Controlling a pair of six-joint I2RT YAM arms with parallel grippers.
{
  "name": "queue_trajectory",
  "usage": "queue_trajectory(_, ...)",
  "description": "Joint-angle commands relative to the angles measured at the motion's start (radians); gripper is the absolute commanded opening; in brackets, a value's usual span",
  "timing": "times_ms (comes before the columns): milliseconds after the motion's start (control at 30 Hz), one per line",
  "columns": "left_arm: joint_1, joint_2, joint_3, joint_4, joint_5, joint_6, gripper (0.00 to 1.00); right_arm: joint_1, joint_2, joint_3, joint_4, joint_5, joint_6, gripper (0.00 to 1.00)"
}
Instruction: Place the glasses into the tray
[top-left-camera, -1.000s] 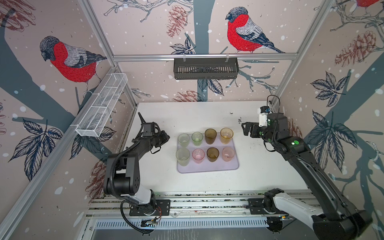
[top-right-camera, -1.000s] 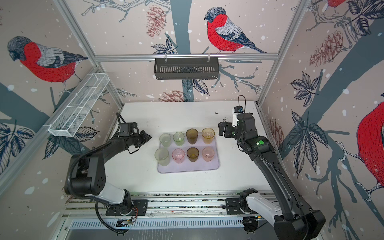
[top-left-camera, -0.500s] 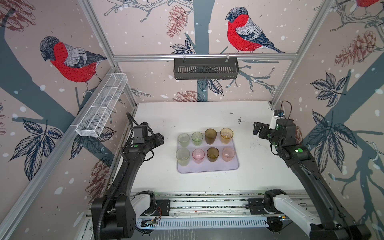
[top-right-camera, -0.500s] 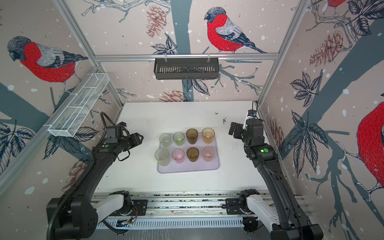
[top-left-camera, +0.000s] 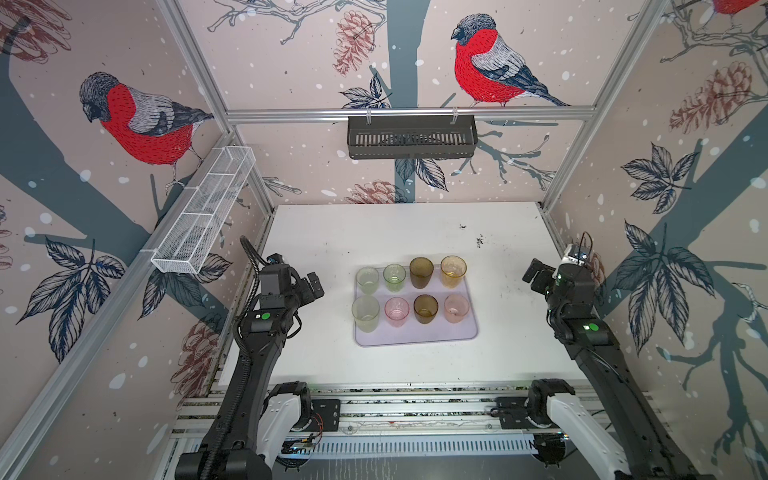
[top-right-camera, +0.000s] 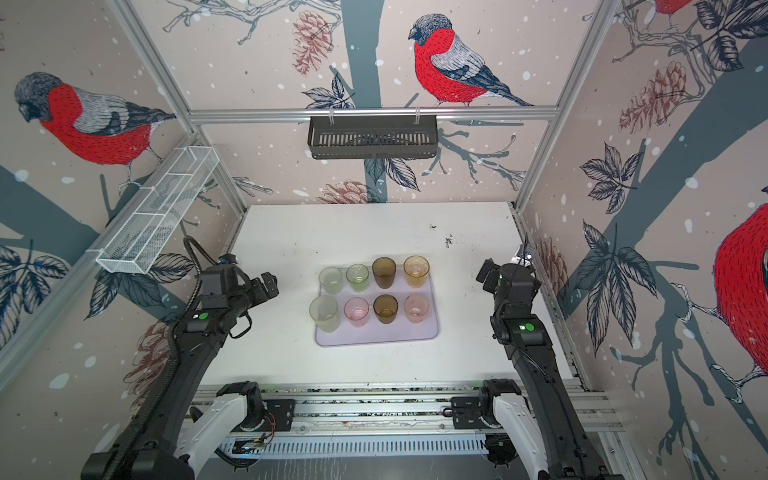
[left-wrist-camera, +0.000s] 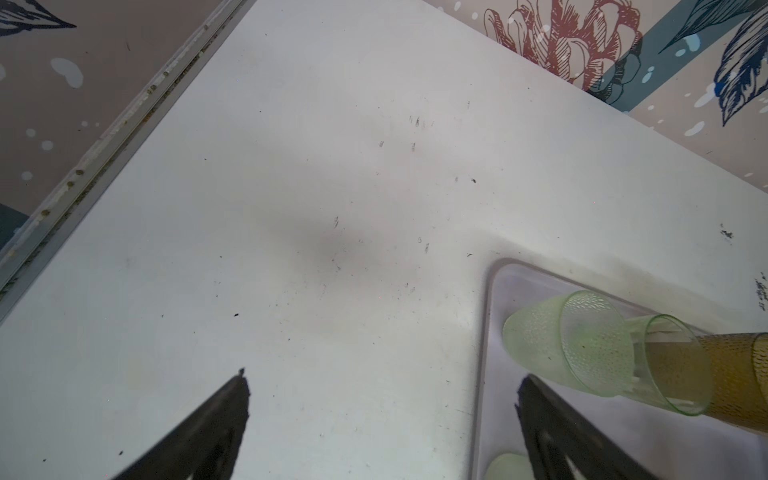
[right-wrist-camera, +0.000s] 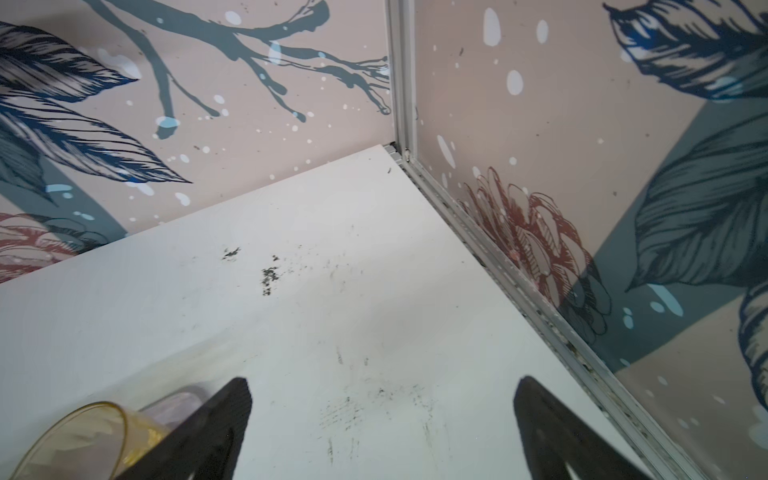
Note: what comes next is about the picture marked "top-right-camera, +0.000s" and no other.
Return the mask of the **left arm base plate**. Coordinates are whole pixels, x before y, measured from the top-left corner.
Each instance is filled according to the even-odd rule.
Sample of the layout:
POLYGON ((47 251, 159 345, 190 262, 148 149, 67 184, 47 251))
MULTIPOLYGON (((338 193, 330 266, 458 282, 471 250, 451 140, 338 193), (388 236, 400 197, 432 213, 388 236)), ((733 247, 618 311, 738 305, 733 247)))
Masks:
POLYGON ((295 407, 293 399, 262 400, 256 407, 248 407, 245 419, 236 430, 265 434, 288 432, 292 428, 295 407))

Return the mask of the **brown textured tall glass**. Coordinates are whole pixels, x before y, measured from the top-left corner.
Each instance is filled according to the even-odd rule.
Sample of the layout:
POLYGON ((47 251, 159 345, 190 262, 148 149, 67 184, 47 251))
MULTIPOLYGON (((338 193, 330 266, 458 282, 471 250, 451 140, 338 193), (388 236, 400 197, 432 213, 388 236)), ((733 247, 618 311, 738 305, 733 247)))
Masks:
POLYGON ((372 272, 377 286, 386 290, 394 283, 397 264, 389 257, 379 257, 372 264, 372 272))

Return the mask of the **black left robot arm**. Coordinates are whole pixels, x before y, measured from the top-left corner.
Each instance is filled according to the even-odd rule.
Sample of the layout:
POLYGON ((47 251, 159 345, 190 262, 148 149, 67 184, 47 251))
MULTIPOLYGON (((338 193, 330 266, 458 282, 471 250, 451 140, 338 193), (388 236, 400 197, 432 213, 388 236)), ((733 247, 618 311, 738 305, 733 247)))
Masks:
POLYGON ((137 415, 105 452, 94 453, 84 479, 193 479, 238 426, 260 425, 266 407, 255 382, 222 387, 189 430, 182 425, 208 367, 250 309, 278 296, 269 272, 256 278, 234 262, 199 275, 200 294, 168 332, 170 357, 137 415))

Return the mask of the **pink clear glass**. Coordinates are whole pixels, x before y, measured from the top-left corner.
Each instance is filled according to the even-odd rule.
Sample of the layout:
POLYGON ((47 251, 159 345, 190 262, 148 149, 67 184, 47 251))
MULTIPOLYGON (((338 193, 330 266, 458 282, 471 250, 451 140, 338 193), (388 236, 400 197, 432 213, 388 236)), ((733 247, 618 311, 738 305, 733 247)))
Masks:
POLYGON ((353 327, 361 328, 369 320, 370 305, 365 298, 352 297, 345 303, 343 312, 353 327))

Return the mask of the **brown textured short glass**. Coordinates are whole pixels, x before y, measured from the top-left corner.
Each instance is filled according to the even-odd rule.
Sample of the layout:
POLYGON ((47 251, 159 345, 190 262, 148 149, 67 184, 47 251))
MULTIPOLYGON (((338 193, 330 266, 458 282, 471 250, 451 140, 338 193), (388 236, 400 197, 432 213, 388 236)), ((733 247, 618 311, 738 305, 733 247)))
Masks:
POLYGON ((373 309, 377 319, 385 325, 391 324, 398 314, 398 300, 389 294, 379 295, 373 302, 373 309))

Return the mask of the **lilac plastic tray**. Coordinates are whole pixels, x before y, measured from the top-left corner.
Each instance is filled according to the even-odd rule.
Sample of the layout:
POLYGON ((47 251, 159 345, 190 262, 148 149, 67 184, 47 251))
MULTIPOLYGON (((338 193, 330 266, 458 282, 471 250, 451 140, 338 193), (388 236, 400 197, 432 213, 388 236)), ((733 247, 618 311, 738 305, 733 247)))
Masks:
POLYGON ((342 288, 333 295, 338 307, 339 325, 333 332, 325 332, 319 326, 315 327, 314 340, 321 347, 340 347, 351 345, 409 342, 432 340, 437 337, 440 326, 439 316, 435 306, 431 278, 419 288, 411 288, 406 275, 398 267, 393 285, 389 289, 381 289, 372 279, 363 292, 356 292, 346 280, 346 268, 341 270, 342 288), (398 312, 394 320, 384 324, 378 320, 373 310, 373 302, 382 294, 389 294, 398 301, 398 312), (426 300, 426 314, 420 322, 413 323, 408 319, 405 309, 407 298, 421 295, 426 300), (368 317, 361 326, 354 325, 345 315, 344 306, 352 298, 360 297, 368 303, 368 317))

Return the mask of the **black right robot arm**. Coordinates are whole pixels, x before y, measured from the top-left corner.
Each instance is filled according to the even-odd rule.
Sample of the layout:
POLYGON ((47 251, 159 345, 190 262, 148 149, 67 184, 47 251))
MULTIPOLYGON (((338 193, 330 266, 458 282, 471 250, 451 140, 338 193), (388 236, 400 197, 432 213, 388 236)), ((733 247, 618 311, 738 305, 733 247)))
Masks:
POLYGON ((621 479, 612 474, 578 418, 559 373, 551 338, 533 313, 541 282, 518 257, 483 262, 476 280, 493 296, 493 338, 504 347, 522 384, 486 380, 481 416, 499 425, 531 479, 621 479))

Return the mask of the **pale green frosted tall glass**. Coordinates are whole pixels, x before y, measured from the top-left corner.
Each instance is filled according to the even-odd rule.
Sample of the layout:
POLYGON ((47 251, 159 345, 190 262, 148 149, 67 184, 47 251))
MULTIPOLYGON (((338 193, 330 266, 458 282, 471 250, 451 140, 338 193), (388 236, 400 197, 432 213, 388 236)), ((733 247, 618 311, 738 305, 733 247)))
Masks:
POLYGON ((309 305, 309 315, 317 328, 326 333, 336 331, 340 325, 338 303, 333 296, 315 298, 309 305))

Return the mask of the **pale green textured glass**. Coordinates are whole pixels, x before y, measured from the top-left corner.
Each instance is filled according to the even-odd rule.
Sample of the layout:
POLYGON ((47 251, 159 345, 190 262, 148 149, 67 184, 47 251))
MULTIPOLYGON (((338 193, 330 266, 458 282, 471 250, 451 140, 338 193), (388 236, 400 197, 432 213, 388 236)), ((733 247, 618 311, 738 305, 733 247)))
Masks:
POLYGON ((337 267, 326 267, 318 275, 322 289, 329 295, 337 295, 343 289, 343 275, 337 267))

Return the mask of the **yellow clear glass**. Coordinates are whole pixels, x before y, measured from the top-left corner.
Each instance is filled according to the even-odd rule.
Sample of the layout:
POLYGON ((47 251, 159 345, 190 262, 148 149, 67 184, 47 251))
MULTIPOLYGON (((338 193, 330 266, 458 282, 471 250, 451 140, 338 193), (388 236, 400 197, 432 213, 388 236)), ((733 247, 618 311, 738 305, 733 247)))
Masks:
POLYGON ((411 288, 421 288, 429 278, 429 261, 420 255, 411 255, 403 263, 406 282, 411 288))

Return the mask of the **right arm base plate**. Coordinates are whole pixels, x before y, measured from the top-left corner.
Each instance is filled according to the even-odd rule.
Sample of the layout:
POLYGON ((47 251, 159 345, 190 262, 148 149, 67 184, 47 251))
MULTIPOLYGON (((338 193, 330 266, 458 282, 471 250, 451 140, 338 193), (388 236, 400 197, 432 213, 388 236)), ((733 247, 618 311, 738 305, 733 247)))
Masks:
POLYGON ((450 399, 448 407, 456 430, 499 429, 491 401, 481 396, 457 396, 450 399))

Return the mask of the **pink frosted glass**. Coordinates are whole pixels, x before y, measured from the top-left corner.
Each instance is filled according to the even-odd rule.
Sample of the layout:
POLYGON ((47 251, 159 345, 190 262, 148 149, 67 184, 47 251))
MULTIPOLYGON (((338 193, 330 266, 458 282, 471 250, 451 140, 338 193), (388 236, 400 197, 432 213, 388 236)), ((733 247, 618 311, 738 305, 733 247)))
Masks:
POLYGON ((404 312, 411 323, 421 323, 429 313, 429 301, 423 294, 411 294, 404 302, 404 312))

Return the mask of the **clear green glass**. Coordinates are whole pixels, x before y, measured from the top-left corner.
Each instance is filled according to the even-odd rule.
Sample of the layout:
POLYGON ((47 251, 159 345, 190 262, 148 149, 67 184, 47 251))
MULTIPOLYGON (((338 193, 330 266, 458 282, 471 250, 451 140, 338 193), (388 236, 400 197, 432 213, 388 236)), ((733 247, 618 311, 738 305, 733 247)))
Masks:
POLYGON ((364 292, 370 284, 369 268, 361 263, 353 264, 346 270, 346 279, 355 292, 364 292))

